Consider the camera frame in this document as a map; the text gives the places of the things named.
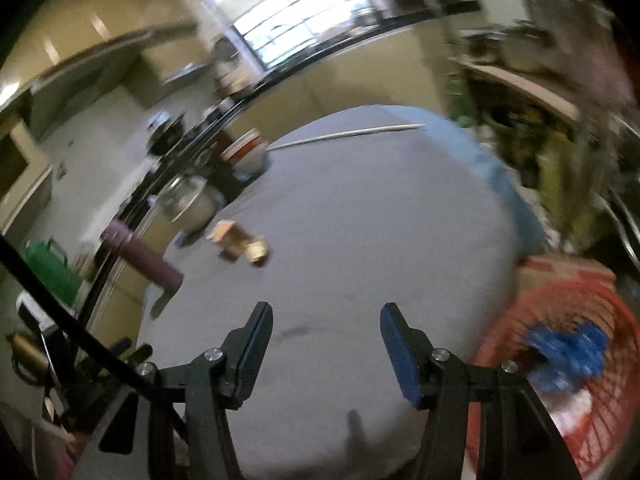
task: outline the metal pot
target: metal pot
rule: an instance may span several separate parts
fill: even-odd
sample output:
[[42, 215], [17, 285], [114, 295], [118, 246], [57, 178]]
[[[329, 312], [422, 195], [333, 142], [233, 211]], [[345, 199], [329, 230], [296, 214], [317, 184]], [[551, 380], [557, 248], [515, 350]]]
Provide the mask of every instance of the metal pot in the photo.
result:
[[376, 9], [366, 7], [351, 11], [351, 20], [356, 27], [375, 27], [378, 24], [378, 12]]
[[216, 203], [201, 178], [177, 176], [158, 195], [158, 205], [170, 224], [187, 234], [205, 227], [216, 214]]
[[184, 114], [172, 119], [167, 112], [162, 111], [151, 120], [146, 129], [151, 133], [146, 143], [149, 155], [166, 155], [180, 141], [184, 135], [183, 119]]

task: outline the white cable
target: white cable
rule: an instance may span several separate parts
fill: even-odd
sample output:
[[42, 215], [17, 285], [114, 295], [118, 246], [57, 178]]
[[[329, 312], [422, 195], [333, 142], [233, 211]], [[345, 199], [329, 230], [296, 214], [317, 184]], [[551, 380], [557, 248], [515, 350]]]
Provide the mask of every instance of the white cable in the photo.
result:
[[359, 135], [379, 134], [382, 132], [403, 132], [405, 130], [417, 130], [422, 128], [424, 124], [398, 124], [396, 126], [377, 126], [375, 128], [364, 128], [363, 130], [351, 130], [350, 132], [340, 132], [338, 134], [323, 135], [320, 137], [313, 137], [311, 139], [295, 140], [294, 142], [287, 142], [279, 146], [273, 146], [268, 148], [269, 152], [275, 152], [276, 150], [283, 150], [284, 148], [292, 148], [293, 146], [301, 146], [303, 144], [311, 144], [313, 142], [321, 142], [323, 140], [332, 139], [344, 139], [345, 137], [355, 137]]

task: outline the cooking pot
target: cooking pot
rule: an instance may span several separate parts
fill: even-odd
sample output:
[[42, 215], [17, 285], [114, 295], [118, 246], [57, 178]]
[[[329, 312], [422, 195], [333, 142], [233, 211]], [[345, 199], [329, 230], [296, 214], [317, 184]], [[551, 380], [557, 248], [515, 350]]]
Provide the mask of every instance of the cooking pot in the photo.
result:
[[172, 119], [165, 111], [151, 119], [146, 129], [151, 133], [146, 143], [147, 153], [153, 156], [163, 156], [169, 153], [184, 135], [183, 119], [184, 113], [180, 114], [177, 119]]
[[202, 178], [175, 177], [158, 194], [158, 205], [170, 224], [187, 234], [199, 231], [216, 214], [216, 203]]

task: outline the blue gripper pad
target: blue gripper pad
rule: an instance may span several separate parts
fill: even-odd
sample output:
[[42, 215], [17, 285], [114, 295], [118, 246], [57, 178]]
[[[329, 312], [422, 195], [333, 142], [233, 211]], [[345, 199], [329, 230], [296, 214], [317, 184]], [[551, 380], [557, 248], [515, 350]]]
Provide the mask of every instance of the blue gripper pad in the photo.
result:
[[261, 301], [246, 325], [232, 330], [222, 345], [227, 355], [227, 380], [234, 385], [233, 397], [240, 403], [251, 397], [272, 331], [273, 309]]
[[[422, 334], [421, 341], [414, 340], [413, 332]], [[431, 351], [431, 344], [424, 333], [407, 325], [395, 303], [387, 303], [382, 307], [380, 333], [404, 398], [414, 408], [420, 409], [424, 396], [420, 387], [419, 363]]]

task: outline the metal screw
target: metal screw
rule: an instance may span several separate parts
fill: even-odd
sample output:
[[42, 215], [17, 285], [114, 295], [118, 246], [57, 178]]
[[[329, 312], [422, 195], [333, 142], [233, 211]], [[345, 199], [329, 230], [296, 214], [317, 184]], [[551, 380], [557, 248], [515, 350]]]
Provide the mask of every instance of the metal screw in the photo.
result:
[[518, 371], [518, 365], [513, 361], [505, 361], [502, 363], [502, 369], [508, 374], [514, 374]]
[[451, 357], [451, 352], [444, 348], [436, 348], [433, 350], [433, 352], [431, 352], [431, 357], [436, 359], [436, 361], [443, 363], [444, 361], [449, 360], [449, 358]]
[[145, 375], [149, 375], [155, 369], [156, 369], [156, 365], [153, 363], [150, 363], [149, 361], [145, 361], [144, 363], [138, 365], [138, 373], [143, 377]]
[[217, 361], [218, 359], [222, 359], [224, 352], [220, 348], [210, 348], [206, 352], [204, 352], [204, 358], [207, 361]]

